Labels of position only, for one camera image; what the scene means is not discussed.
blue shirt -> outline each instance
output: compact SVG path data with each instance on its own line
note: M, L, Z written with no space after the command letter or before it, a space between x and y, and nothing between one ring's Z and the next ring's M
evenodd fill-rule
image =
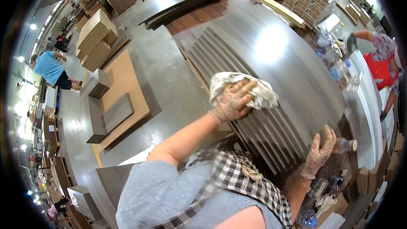
M54 52L46 51L35 62L34 73L42 75L52 86L55 85L64 69L54 59Z

bottle cap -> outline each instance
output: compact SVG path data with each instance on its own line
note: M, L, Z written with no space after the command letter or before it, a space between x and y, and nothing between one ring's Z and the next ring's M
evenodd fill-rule
M349 59L345 59L345 66L346 66L346 67L350 67L350 61L349 61Z
M350 150L356 151L357 150L357 140L352 140L350 143Z

hand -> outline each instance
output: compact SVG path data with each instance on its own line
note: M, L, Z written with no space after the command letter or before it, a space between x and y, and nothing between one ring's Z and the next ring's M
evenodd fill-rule
M324 125L323 131L325 133L325 142L322 149L319 149L319 143L321 137L317 133L312 142L311 150L308 153L307 161L305 162L305 167L300 174L302 177L313 180L317 174L320 167L328 160L332 149L336 143L336 135L333 129L329 126Z
M382 110L382 113L380 114L380 122L383 122L383 120L387 117L387 112Z
M252 109L246 104L254 98L248 92L256 85L257 81L249 81L249 79L244 79L235 85L227 85L218 106L208 113L214 117L218 124L242 118Z
M355 46L356 49L358 49L357 47L357 39L356 39L356 35L354 33L351 33L348 40L346 41L346 47L348 48L348 53L352 53L352 46Z

floral shirt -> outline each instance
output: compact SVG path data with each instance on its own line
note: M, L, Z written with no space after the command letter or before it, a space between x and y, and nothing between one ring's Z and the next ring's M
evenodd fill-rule
M396 43L388 35L383 33L373 33L372 37L373 46L376 48L375 51L371 52L373 61L380 62L388 60L394 55L396 51ZM395 78L397 71L394 70L393 65L389 62L389 71L390 75L394 80L394 83L391 85L391 89L394 90L395 94L399 92L399 78ZM375 79L376 83L380 83L383 79Z

gray shirt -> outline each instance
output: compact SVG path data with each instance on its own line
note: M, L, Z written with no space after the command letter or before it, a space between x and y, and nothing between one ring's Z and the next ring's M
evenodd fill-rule
M165 161L135 165L120 197L116 213L119 228L152 228L186 209L209 177L212 164L212 161L197 163L180 174ZM226 190L207 200L186 228L213 228L252 205L262 210L267 229L282 228L262 203Z
M57 43L57 39L55 37L51 38L50 43L49 43L50 46L54 47L56 43Z

